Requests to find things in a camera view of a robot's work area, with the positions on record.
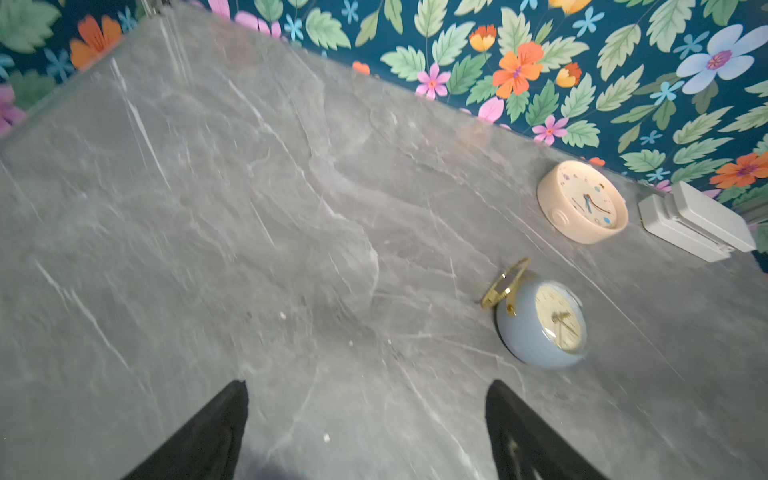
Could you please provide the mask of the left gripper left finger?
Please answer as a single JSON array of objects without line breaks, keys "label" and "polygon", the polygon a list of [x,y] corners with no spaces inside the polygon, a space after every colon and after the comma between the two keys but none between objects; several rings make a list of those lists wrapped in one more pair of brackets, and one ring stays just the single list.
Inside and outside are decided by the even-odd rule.
[{"label": "left gripper left finger", "polygon": [[128,479],[232,479],[248,419],[244,381],[233,380],[130,471]]}]

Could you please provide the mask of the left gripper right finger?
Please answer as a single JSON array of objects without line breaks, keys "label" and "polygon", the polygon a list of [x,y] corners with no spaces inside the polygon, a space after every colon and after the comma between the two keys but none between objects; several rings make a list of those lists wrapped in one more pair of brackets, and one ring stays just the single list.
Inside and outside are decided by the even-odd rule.
[{"label": "left gripper right finger", "polygon": [[485,421],[500,479],[604,477],[501,380],[487,391]]}]

